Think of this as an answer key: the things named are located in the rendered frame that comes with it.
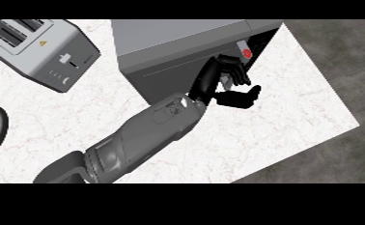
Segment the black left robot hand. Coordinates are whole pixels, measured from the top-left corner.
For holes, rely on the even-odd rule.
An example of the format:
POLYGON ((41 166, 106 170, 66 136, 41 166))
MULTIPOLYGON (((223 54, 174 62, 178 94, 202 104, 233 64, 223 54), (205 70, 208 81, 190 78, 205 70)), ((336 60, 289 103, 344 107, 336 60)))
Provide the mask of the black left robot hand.
POLYGON ((239 58, 220 54, 217 57, 211 57, 203 64, 193 80, 187 96, 193 101, 201 101, 205 105, 209 104, 214 98, 217 105, 248 109, 258 99, 261 86, 255 85, 246 93, 235 91, 217 92, 223 73, 230 76, 235 86, 251 85, 251 80, 239 58))

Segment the grey microwave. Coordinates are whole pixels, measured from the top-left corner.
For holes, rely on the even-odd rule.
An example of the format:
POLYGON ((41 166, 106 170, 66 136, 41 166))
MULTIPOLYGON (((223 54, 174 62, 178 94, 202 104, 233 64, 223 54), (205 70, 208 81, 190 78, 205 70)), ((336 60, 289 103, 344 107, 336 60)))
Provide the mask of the grey microwave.
POLYGON ((118 68, 152 104, 189 91, 209 58, 236 57, 251 67, 280 19, 113 19, 118 68))

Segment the silver two-slot toaster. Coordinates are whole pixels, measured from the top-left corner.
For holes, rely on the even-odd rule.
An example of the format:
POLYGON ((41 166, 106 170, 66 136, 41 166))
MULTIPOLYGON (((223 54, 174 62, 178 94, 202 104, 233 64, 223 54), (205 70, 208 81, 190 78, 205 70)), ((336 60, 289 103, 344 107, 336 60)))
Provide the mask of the silver two-slot toaster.
POLYGON ((69 90, 100 55, 66 19, 0 19, 0 61, 56 92, 69 90))

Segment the dark round object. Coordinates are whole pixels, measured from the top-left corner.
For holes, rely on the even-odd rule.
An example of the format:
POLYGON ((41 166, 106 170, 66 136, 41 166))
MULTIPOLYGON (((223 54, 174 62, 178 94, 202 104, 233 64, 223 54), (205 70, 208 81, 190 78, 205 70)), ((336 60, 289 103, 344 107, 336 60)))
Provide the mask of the dark round object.
POLYGON ((0 146, 3 144, 8 129, 8 116, 5 110, 0 107, 0 146))

